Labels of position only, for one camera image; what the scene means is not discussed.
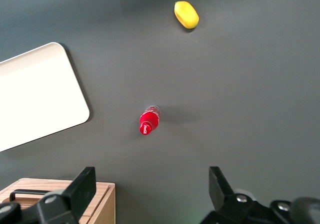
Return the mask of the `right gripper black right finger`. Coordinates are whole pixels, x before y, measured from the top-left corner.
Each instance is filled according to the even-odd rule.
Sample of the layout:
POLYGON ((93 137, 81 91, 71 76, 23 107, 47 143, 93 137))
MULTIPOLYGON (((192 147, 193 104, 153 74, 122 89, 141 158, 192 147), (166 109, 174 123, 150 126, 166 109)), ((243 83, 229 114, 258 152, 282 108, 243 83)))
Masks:
POLYGON ((233 191, 219 167, 209 168, 208 189, 214 210, 201 223, 273 223, 269 208, 233 191))

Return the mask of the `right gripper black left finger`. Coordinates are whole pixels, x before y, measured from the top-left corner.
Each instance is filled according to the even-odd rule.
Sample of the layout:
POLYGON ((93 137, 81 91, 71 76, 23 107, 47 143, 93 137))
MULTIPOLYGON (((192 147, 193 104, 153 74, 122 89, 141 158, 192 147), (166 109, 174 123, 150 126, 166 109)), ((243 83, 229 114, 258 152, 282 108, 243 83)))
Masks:
POLYGON ((52 191, 36 204, 39 223, 79 223, 96 193, 94 167, 83 171, 62 192, 52 191))

